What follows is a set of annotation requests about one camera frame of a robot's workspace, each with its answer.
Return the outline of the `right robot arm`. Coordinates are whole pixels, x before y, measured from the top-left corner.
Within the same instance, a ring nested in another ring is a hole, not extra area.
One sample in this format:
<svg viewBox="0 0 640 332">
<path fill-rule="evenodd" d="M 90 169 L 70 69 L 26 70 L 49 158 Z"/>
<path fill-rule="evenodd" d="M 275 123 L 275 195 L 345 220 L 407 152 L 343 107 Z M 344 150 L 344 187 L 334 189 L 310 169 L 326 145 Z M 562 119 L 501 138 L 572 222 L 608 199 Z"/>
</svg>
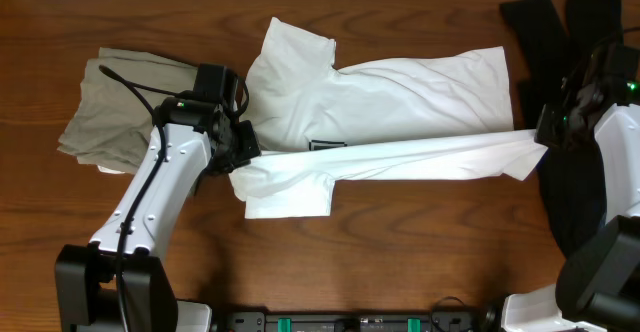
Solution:
<svg viewBox="0 0 640 332">
<path fill-rule="evenodd" d="M 565 262 L 556 283 L 512 294 L 502 331 L 636 331 L 639 328 L 639 65 L 637 49 L 601 44 L 561 104 L 543 107 L 536 141 L 600 153 L 606 211 L 596 234 Z"/>
</svg>

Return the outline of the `white t-shirt with logo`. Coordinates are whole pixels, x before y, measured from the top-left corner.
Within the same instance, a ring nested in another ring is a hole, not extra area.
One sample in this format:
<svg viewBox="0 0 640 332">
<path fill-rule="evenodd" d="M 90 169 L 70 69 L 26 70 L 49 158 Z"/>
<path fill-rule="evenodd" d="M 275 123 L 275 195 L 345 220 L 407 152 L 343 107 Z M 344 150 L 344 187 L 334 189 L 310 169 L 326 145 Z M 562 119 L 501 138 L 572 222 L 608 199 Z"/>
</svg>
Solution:
<svg viewBox="0 0 640 332">
<path fill-rule="evenodd" d="M 342 69 L 335 54 L 270 22 L 247 76 L 262 153 L 230 177 L 247 218 L 327 216 L 342 180 L 524 180 L 545 154 L 514 126 L 500 47 Z"/>
</svg>

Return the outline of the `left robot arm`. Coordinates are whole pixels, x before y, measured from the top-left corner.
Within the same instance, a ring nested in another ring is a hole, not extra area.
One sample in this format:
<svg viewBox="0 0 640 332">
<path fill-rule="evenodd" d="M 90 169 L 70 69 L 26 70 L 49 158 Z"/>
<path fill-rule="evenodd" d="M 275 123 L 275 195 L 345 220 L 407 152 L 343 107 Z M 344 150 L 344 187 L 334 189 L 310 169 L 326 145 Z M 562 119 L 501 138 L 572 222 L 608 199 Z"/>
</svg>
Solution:
<svg viewBox="0 0 640 332">
<path fill-rule="evenodd" d="M 87 245 L 66 245 L 56 259 L 62 330 L 214 330 L 210 306 L 175 297 L 163 260 L 199 179 L 229 174 L 261 153 L 238 93 L 249 93 L 242 77 L 201 64 L 192 89 L 145 107 L 153 130 L 123 198 Z"/>
</svg>

